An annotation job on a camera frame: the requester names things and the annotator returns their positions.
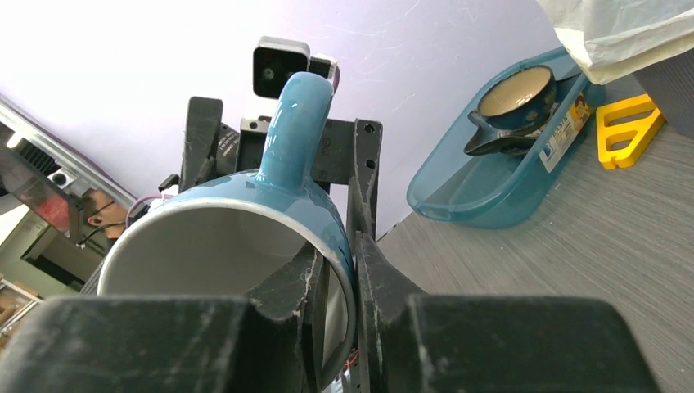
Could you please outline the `white trash bag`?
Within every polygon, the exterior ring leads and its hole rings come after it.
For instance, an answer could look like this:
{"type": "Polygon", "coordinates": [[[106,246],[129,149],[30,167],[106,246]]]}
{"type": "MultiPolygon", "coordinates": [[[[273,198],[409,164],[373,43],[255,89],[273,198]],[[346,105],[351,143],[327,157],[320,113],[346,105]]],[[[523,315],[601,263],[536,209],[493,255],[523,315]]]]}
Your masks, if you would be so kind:
{"type": "Polygon", "coordinates": [[[594,84],[693,49],[693,0],[547,0],[557,39],[594,84]]]}

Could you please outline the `yellow plastic holder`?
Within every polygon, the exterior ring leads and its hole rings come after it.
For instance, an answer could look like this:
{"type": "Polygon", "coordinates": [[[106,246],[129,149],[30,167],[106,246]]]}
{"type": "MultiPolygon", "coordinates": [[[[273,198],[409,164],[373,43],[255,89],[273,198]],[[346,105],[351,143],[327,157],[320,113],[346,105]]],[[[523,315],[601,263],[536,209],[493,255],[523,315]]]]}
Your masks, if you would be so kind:
{"type": "Polygon", "coordinates": [[[637,163],[665,124],[665,117],[646,93],[600,106],[596,110],[597,159],[606,170],[637,163]]]}

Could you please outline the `grey trash bin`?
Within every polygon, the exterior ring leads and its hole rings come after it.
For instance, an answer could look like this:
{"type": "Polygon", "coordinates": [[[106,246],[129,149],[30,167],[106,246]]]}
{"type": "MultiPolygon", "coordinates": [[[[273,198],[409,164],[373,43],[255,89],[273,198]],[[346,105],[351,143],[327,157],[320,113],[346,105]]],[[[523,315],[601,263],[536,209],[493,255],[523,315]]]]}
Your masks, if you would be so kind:
{"type": "Polygon", "coordinates": [[[693,50],[633,75],[675,131],[693,138],[693,50]]]}

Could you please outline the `blue floral mug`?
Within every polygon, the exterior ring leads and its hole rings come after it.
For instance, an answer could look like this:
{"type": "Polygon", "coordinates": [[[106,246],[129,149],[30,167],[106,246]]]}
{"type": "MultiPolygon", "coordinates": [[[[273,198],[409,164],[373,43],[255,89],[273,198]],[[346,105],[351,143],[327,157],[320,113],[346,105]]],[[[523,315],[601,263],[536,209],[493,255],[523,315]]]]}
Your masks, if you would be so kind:
{"type": "Polygon", "coordinates": [[[292,75],[278,98],[258,169],[180,192],[130,225],[102,265],[101,295],[242,295],[311,246],[301,288],[331,266],[322,384],[349,357],[356,330],[354,262],[340,214],[313,180],[334,90],[292,75]]]}

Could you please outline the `person behind enclosure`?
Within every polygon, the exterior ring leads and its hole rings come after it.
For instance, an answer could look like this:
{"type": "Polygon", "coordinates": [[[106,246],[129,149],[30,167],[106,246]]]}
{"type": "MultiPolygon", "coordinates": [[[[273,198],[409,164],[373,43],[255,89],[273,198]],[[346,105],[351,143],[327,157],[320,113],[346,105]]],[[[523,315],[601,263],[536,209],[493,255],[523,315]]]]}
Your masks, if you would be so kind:
{"type": "Polygon", "coordinates": [[[87,191],[82,201],[85,222],[94,228],[108,225],[103,233],[110,243],[114,243],[125,229],[128,209],[99,190],[87,191]]]}

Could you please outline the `teal transparent plastic tub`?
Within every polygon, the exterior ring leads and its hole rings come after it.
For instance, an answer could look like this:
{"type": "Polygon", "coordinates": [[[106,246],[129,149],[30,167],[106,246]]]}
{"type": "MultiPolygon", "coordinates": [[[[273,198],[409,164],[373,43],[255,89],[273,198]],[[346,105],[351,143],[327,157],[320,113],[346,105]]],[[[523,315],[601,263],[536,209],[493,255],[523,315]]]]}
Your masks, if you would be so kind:
{"type": "Polygon", "coordinates": [[[482,86],[416,172],[408,186],[408,204],[428,219],[473,228],[509,228],[521,223],[594,132],[593,113],[605,101],[605,87],[592,84],[563,47],[508,66],[482,86]],[[552,69],[558,92],[552,118],[533,145],[513,153],[465,154],[465,144],[478,129],[468,114],[496,83],[537,65],[552,69]]]}

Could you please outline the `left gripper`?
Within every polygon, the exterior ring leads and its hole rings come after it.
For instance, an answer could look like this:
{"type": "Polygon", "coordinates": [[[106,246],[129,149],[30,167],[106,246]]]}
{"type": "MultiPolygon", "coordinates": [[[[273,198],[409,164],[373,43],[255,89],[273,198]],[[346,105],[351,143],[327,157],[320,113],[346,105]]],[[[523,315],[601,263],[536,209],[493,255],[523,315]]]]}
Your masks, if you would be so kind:
{"type": "MultiPolygon", "coordinates": [[[[222,176],[259,168],[270,118],[242,119],[236,131],[221,125],[222,115],[219,99],[189,99],[180,192],[209,181],[215,171],[222,176]]],[[[328,120],[318,143],[313,180],[321,187],[348,184],[346,230],[351,242],[357,233],[376,239],[381,142],[380,122],[328,120]]]]}

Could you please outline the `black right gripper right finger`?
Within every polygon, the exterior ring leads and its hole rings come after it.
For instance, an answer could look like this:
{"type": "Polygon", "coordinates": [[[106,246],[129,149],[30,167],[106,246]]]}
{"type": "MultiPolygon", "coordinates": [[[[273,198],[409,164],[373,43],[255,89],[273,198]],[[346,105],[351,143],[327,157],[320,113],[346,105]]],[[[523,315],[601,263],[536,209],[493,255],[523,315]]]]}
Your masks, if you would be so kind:
{"type": "Polygon", "coordinates": [[[431,295],[354,237],[364,392],[656,392],[615,307],[575,296],[431,295]]]}

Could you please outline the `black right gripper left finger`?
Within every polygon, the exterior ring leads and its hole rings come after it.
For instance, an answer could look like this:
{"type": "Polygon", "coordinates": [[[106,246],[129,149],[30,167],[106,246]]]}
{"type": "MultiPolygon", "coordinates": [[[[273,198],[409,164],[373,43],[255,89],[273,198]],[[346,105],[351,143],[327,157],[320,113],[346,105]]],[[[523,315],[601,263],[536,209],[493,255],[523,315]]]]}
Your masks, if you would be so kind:
{"type": "Polygon", "coordinates": [[[4,392],[315,392],[326,267],[311,246],[248,296],[62,296],[1,357],[4,392]]]}

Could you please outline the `blue star-shaped plate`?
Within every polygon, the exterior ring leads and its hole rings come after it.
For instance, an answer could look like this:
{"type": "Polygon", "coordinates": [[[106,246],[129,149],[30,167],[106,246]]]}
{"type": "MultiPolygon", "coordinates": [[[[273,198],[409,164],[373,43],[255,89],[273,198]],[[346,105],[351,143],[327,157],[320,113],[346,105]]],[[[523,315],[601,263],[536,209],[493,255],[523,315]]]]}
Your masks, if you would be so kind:
{"type": "Polygon", "coordinates": [[[578,74],[570,75],[558,81],[558,92],[555,103],[552,105],[548,116],[534,129],[510,131],[504,129],[486,129],[478,126],[464,148],[464,153],[469,156],[485,156],[495,153],[503,153],[510,156],[523,156],[535,144],[541,133],[548,126],[550,120],[557,112],[561,101],[568,93],[570,86],[579,77],[578,74]]]}

